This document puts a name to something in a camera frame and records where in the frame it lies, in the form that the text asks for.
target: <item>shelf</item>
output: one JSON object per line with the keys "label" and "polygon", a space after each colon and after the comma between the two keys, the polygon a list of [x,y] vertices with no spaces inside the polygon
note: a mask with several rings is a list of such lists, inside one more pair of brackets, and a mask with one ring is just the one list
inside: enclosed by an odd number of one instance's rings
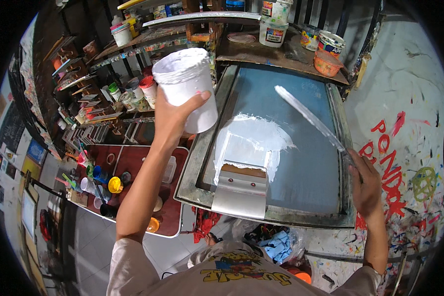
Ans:
{"label": "shelf", "polygon": [[317,78],[335,83],[346,84],[349,82],[339,71],[334,77],[326,77],[320,74],[314,68],[314,52],[302,48],[302,53],[309,63],[302,63],[290,60],[284,57],[284,48],[273,48],[265,46],[258,42],[258,32],[253,34],[257,39],[252,43],[236,43],[229,41],[226,36],[222,37],[221,44],[217,49],[217,61],[237,61],[237,62],[253,62],[256,64],[264,64],[275,67],[286,68],[302,72],[304,74],[314,75]]}
{"label": "shelf", "polygon": [[185,26],[177,26],[177,27],[168,27],[168,28],[159,28],[159,29],[148,29],[141,33],[140,35],[136,36],[134,39],[132,39],[129,43],[123,45],[123,46],[117,46],[117,44],[112,45],[111,47],[105,49],[101,53],[99,53],[94,60],[98,60],[100,58],[103,58],[104,56],[107,56],[109,54],[112,54],[118,50],[130,47],[132,45],[136,45],[139,43],[147,42],[150,40],[158,39],[165,36],[171,36],[171,35],[177,35],[180,33],[185,33],[186,28]]}
{"label": "shelf", "polygon": [[135,56],[135,55],[140,54],[142,52],[155,51],[158,49],[162,49],[162,48],[170,47],[170,46],[175,46],[175,45],[194,43],[194,42],[187,40],[185,33],[184,34],[177,34],[175,36],[169,36],[169,37],[171,37],[171,39],[166,40],[166,41],[155,42],[152,44],[144,45],[144,46],[141,46],[141,47],[138,47],[135,49],[125,51],[124,53],[121,53],[118,55],[114,55],[106,60],[96,63],[95,65],[93,65],[90,68],[90,70],[91,70],[91,72],[94,72],[95,70],[102,68],[105,65],[111,64],[113,62],[119,61],[121,59],[130,57],[130,56]]}

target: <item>label on bucket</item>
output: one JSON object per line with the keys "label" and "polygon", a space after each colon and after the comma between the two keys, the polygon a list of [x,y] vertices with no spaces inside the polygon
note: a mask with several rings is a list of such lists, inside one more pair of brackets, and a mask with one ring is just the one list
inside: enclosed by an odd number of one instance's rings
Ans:
{"label": "label on bucket", "polygon": [[342,49],[340,48],[335,48],[330,44],[324,44],[322,42],[323,40],[319,40],[319,45],[318,48],[327,51],[328,53],[330,53],[331,55],[338,57],[340,55],[340,52],[342,51]]}
{"label": "label on bucket", "polygon": [[271,17],[273,11],[273,3],[268,1],[263,1],[263,7],[261,8],[261,14],[266,17]]}
{"label": "label on bucket", "polygon": [[265,41],[273,43],[281,43],[281,39],[283,39],[283,34],[284,34],[283,30],[267,28]]}

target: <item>cloth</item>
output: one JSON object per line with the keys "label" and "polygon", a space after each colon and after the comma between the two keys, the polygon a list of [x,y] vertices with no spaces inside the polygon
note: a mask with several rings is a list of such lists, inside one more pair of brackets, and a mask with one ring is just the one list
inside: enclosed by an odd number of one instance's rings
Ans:
{"label": "cloth", "polygon": [[[192,207],[192,211],[196,213],[195,206]],[[199,243],[199,241],[203,239],[206,234],[211,232],[212,227],[219,222],[221,217],[221,214],[200,208],[197,209],[195,225],[193,223],[194,243]]]}
{"label": "cloth", "polygon": [[281,231],[273,235],[269,240],[262,240],[258,243],[265,252],[273,259],[273,263],[283,262],[284,258],[291,253],[289,237],[286,232]]}
{"label": "cloth", "polygon": [[[258,256],[242,242],[221,241],[203,252],[200,264],[160,280],[142,245],[120,239],[112,251],[107,295],[329,295]],[[371,267],[363,266],[331,295],[376,295],[380,280]]]}
{"label": "cloth", "polygon": [[259,242],[269,240],[273,235],[280,231],[289,233],[289,228],[286,226],[261,223],[253,231],[246,233],[243,237],[248,241]]}

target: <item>screen printing frame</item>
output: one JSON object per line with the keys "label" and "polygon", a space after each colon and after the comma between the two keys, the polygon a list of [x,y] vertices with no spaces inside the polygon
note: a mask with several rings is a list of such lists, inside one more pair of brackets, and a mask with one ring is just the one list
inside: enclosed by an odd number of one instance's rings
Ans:
{"label": "screen printing frame", "polygon": [[[200,133],[196,137],[190,149],[186,169],[183,172],[181,182],[174,196],[174,199],[182,203],[211,210],[215,186],[207,186],[207,184],[203,183],[203,175],[217,138],[216,132],[219,131],[221,122],[227,121],[227,119],[232,116],[230,110],[236,101],[236,96],[232,96],[232,92],[235,89],[241,66],[243,66],[243,63],[237,65],[232,64],[226,67],[222,74],[215,91],[219,118],[213,127]],[[352,141],[340,93],[334,84],[326,83],[325,87],[337,138],[345,147],[351,148]],[[355,225],[356,210],[352,201],[351,176],[346,170],[345,160],[340,153],[337,153],[337,155],[340,176],[340,202],[336,214],[312,213],[267,205],[265,218],[263,220],[246,217],[240,218],[286,226],[353,228]]]}

